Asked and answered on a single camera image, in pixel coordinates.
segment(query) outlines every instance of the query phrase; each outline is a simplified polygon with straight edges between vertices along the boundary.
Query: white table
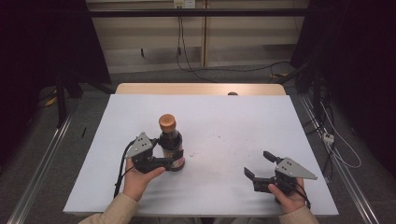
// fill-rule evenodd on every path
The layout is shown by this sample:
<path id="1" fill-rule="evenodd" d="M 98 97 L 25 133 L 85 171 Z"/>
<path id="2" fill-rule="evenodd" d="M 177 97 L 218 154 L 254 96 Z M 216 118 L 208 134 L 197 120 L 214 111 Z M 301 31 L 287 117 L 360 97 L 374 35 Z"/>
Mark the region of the white table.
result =
<path id="1" fill-rule="evenodd" d="M 64 212 L 103 212 L 112 200 L 120 159 L 141 132 L 161 130 L 165 113 L 177 119 L 186 165 L 150 182 L 140 201 L 146 217 L 272 217 L 282 214 L 274 196 L 253 190 L 244 175 L 273 176 L 268 150 L 291 157 L 318 176 L 305 180 L 317 216 L 338 215 L 289 96 L 112 95 Z M 154 149 L 162 157 L 160 147 Z"/>

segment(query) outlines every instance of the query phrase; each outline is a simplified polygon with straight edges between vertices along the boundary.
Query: human hand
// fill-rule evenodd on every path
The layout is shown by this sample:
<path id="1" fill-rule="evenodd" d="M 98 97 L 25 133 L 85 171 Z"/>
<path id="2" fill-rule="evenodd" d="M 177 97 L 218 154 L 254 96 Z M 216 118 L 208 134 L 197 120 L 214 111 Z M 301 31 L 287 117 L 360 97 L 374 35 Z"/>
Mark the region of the human hand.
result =
<path id="1" fill-rule="evenodd" d="M 300 192 L 304 192 L 302 189 L 304 187 L 304 180 L 302 178 L 297 178 L 297 183 L 297 190 L 299 190 Z M 305 199 L 296 192 L 293 192 L 293 194 L 288 197 L 277 186 L 273 184 L 268 185 L 268 189 L 280 201 L 280 203 L 282 204 L 283 212 L 285 214 L 294 212 L 295 210 L 305 206 Z"/>
<path id="2" fill-rule="evenodd" d="M 134 167 L 134 163 L 132 159 L 129 158 L 126 160 L 125 171 L 131 169 L 131 167 Z M 164 171 L 164 167 L 159 167 L 149 173 L 142 174 L 135 168 L 131 169 L 124 176 L 124 189 L 122 193 L 138 202 L 142 198 L 143 192 L 146 190 L 149 182 L 155 177 L 163 174 Z"/>

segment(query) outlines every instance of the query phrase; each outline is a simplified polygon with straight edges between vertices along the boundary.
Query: dark bottle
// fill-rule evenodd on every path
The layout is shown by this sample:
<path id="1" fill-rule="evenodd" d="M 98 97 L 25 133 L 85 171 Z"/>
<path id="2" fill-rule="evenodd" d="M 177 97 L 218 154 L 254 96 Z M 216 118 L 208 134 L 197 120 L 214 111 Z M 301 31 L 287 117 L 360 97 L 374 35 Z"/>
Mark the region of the dark bottle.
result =
<path id="1" fill-rule="evenodd" d="M 176 129 L 176 120 L 173 115 L 165 114 L 160 117 L 160 127 L 163 131 L 160 135 L 158 144 L 163 148 L 165 158 L 173 158 L 176 153 L 183 150 L 183 139 L 180 132 Z M 174 161 L 171 171 L 179 171 L 185 163 L 184 157 Z"/>

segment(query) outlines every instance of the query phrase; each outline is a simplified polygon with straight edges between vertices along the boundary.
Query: sleeve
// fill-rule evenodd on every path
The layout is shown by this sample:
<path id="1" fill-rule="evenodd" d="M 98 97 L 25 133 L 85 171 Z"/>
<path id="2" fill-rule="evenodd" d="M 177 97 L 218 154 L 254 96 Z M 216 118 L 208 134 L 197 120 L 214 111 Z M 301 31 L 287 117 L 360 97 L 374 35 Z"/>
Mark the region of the sleeve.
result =
<path id="1" fill-rule="evenodd" d="M 80 221 L 79 224 L 127 224 L 136 214 L 137 208 L 137 201 L 120 193 L 103 214 L 87 217 Z"/>
<path id="2" fill-rule="evenodd" d="M 280 216 L 279 220 L 282 224 L 319 224 L 311 210 L 306 206 L 299 208 L 292 213 Z"/>

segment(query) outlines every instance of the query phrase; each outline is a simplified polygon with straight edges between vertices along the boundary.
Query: orange bottle cap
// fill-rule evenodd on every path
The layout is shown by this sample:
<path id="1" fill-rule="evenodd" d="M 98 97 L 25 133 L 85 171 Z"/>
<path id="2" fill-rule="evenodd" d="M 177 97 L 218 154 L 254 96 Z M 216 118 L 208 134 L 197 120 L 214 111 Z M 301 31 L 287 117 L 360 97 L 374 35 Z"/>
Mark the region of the orange bottle cap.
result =
<path id="1" fill-rule="evenodd" d="M 165 133 L 170 133 L 176 128 L 175 117 L 171 114 L 164 114 L 160 117 L 160 127 Z"/>

